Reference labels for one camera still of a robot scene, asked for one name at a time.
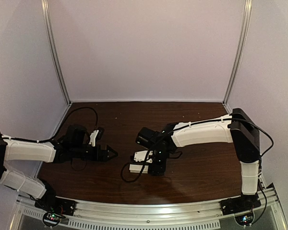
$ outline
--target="wire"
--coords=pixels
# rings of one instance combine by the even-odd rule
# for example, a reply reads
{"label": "wire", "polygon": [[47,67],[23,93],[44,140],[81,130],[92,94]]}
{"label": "wire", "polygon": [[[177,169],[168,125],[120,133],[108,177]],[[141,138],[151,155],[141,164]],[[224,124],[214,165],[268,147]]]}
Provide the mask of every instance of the wire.
{"label": "wire", "polygon": [[254,128],[258,129],[259,131],[261,131],[263,134],[265,134],[270,140],[271,140],[271,146],[268,147],[262,154],[261,154],[261,157],[263,155],[265,155],[273,146],[274,146],[274,141],[272,139],[272,137],[267,133],[265,132],[263,129],[261,129],[260,127],[258,127],[257,125],[253,124],[252,122],[250,121],[246,121],[244,119],[239,119],[239,118],[225,118],[225,119],[214,119],[214,120],[205,120],[205,121],[197,121],[197,122],[192,122],[190,124],[187,124],[185,126],[182,126],[182,127],[179,127],[179,128],[176,128],[176,129],[173,129],[172,131],[168,132],[167,134],[165,134],[161,139],[159,139],[155,144],[153,144],[149,149],[148,151],[146,152],[146,155],[145,155],[145,159],[143,161],[143,165],[142,165],[142,168],[139,172],[139,174],[132,180],[126,180],[123,176],[123,171],[124,169],[129,165],[131,164],[130,162],[124,164],[124,166],[122,167],[121,171],[120,171],[120,177],[121,179],[126,182],[126,183],[133,183],[133,182],[136,182],[140,176],[142,175],[143,171],[144,171],[144,168],[145,168],[145,164],[146,164],[146,161],[147,161],[147,157],[149,155],[149,152],[150,151],[153,151],[154,150],[154,147],[156,145],[158,145],[161,141],[163,141],[166,137],[168,137],[170,134],[172,134],[173,132],[175,131],[178,131],[178,130],[182,130],[184,128],[187,128],[187,127],[190,127],[190,126],[194,126],[194,125],[198,125],[198,124],[203,124],[203,123],[209,123],[209,122],[216,122],[216,121],[229,121],[229,120],[232,120],[232,121],[240,121],[240,122],[243,122],[243,123],[247,123],[247,124],[250,124],[251,126],[253,126]]}
{"label": "wire", "polygon": [[73,166],[72,166],[72,159],[71,159],[71,168],[76,171],[76,172],[80,172],[80,171],[83,171],[87,166],[87,160],[85,161],[85,166],[82,168],[82,169],[75,169]]}
{"label": "wire", "polygon": [[264,131],[262,128],[260,128],[259,126],[253,124],[252,122],[249,122],[249,121],[246,121],[246,120],[243,120],[243,119],[239,119],[239,118],[232,118],[231,120],[247,123],[247,124],[253,126],[254,128],[258,129],[259,131],[261,131],[263,134],[265,134],[265,135],[270,139],[270,141],[271,141],[270,147],[268,147],[268,148],[261,154],[261,156],[264,156],[264,155],[274,146],[273,138],[272,138],[266,131]]}
{"label": "wire", "polygon": [[96,119],[95,119],[95,126],[94,126],[94,129],[97,128],[97,124],[98,124],[98,113],[96,112],[96,110],[92,107],[87,107],[87,106],[84,106],[84,107],[80,107],[80,108],[77,108],[77,109],[74,109],[72,110],[65,118],[64,120],[62,121],[61,125],[59,126],[58,130],[56,131],[56,133],[49,139],[45,139],[45,140],[31,140],[31,139],[25,139],[25,138],[11,138],[12,140],[19,140],[19,141],[27,141],[27,142],[33,142],[33,143],[45,143],[45,142],[48,142],[48,141],[51,141],[53,140],[55,137],[57,137],[57,135],[59,134],[61,128],[63,127],[63,125],[65,124],[65,122],[67,121],[67,119],[76,111],[79,111],[79,110],[83,110],[83,109],[90,109],[92,110],[94,113],[95,113],[95,116],[96,116]]}
{"label": "wire", "polygon": [[46,212],[49,212],[49,210],[48,209],[46,209],[45,207],[43,207],[40,203],[39,203],[39,201],[37,200],[37,199],[35,199],[32,195],[30,195],[30,194],[28,194],[29,196],[30,196],[30,199],[31,200],[34,200],[40,207],[41,207],[41,209],[42,210],[44,210],[44,211],[46,211]]}
{"label": "wire", "polygon": [[176,159],[178,159],[179,157],[182,156],[182,151],[178,151],[178,152],[175,152],[175,153],[179,153],[179,155],[177,157],[169,157],[169,159],[176,160]]}
{"label": "wire", "polygon": [[266,210],[266,208],[267,208],[267,203],[268,203],[267,196],[264,194],[264,191],[263,191],[263,189],[261,188],[261,186],[259,186],[259,189],[260,189],[260,191],[261,191],[261,192],[263,193],[263,195],[264,195],[265,204],[264,204],[263,212],[260,214],[260,216],[257,218],[257,220],[255,220],[254,222],[252,222],[252,225],[255,224],[257,221],[259,221],[260,218],[264,215],[264,212],[265,212],[265,210]]}

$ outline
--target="robotic arm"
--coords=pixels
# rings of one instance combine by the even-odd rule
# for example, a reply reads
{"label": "robotic arm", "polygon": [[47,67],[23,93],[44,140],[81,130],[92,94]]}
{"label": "robotic arm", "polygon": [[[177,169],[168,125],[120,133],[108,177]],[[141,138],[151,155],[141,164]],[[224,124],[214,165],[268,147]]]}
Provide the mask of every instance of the robotic arm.
{"label": "robotic arm", "polygon": [[[68,127],[66,135],[58,141],[50,140],[32,141],[20,138],[11,138],[0,133],[0,184],[17,191],[22,191],[31,196],[39,208],[55,210],[62,206],[64,201],[56,197],[55,191],[46,181],[24,175],[8,165],[12,160],[30,160],[52,163],[63,163],[79,158],[86,161],[108,161],[118,154],[110,146],[102,149],[96,145],[103,135],[103,128],[98,128],[90,136],[86,128],[79,125]],[[72,204],[68,203],[65,215],[73,213]]]}
{"label": "robotic arm", "polygon": [[177,148],[212,142],[227,142],[235,146],[241,163],[242,195],[224,201],[223,214],[231,214],[259,207],[257,187],[261,172],[259,131],[241,109],[230,115],[200,122],[168,124],[161,132],[146,127],[139,132],[136,142],[148,151],[135,152],[129,170],[134,173],[163,175],[167,159]]}

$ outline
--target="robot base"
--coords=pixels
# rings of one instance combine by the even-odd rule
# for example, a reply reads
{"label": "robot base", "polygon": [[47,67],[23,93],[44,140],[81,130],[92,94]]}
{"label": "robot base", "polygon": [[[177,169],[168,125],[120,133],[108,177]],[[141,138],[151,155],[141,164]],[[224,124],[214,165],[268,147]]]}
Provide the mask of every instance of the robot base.
{"label": "robot base", "polygon": [[239,212],[249,211],[253,208],[260,207],[261,202],[257,194],[241,195],[236,198],[221,200],[220,205],[223,215],[235,214]]}
{"label": "robot base", "polygon": [[[66,216],[73,216],[76,206],[76,202],[74,200],[68,200],[56,197],[55,203],[56,208],[54,209],[54,213]],[[35,202],[34,206],[37,208],[41,208],[40,203],[38,202]]]}

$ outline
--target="white enclosure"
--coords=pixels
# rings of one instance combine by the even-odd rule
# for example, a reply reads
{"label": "white enclosure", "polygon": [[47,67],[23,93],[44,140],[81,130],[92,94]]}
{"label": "white enclosure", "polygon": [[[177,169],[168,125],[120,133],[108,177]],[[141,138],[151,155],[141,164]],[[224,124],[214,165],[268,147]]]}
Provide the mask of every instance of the white enclosure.
{"label": "white enclosure", "polygon": [[223,101],[244,4],[49,1],[71,101]]}
{"label": "white enclosure", "polygon": [[[49,138],[66,109],[53,67],[41,2],[0,0],[0,130]],[[13,162],[33,174],[38,162]],[[0,185],[0,230],[7,229],[18,193]]]}
{"label": "white enclosure", "polygon": [[[229,106],[244,109],[274,138],[275,147],[263,158],[263,174],[276,186],[288,220],[288,1],[253,1]],[[270,141],[261,137],[264,150]]]}
{"label": "white enclosure", "polygon": [[[238,63],[245,2],[49,1],[71,101],[222,102]],[[4,134],[48,138],[66,111],[49,31],[41,0],[0,0]],[[263,174],[267,184],[274,182],[288,219],[288,1],[252,2],[249,33],[226,107],[242,108],[274,138]],[[262,149],[269,144],[262,135]],[[32,174],[38,162],[12,165]],[[8,227],[17,195],[0,186],[0,229]]]}

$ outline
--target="dark brown wood surface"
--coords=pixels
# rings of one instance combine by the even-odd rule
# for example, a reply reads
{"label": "dark brown wood surface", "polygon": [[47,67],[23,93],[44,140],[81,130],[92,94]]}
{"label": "dark brown wood surface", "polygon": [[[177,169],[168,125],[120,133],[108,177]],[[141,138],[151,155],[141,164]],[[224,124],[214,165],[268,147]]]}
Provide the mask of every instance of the dark brown wood surface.
{"label": "dark brown wood surface", "polygon": [[[237,196],[241,191],[240,163],[233,144],[208,143],[181,148],[183,155],[168,160],[165,176],[143,174],[133,183],[120,178],[122,166],[135,151],[144,150],[135,143],[142,127],[160,131],[167,123],[211,119],[226,114],[221,103],[74,103],[71,109],[94,107],[99,115],[98,126],[105,128],[101,144],[108,144],[119,153],[109,162],[88,162],[76,172],[69,162],[44,163],[39,177],[48,181],[58,196],[117,204],[173,204],[206,201]],[[90,110],[71,115],[60,134],[70,124],[94,129],[95,116]],[[80,169],[84,161],[74,160]],[[127,179],[136,174],[124,173]]]}

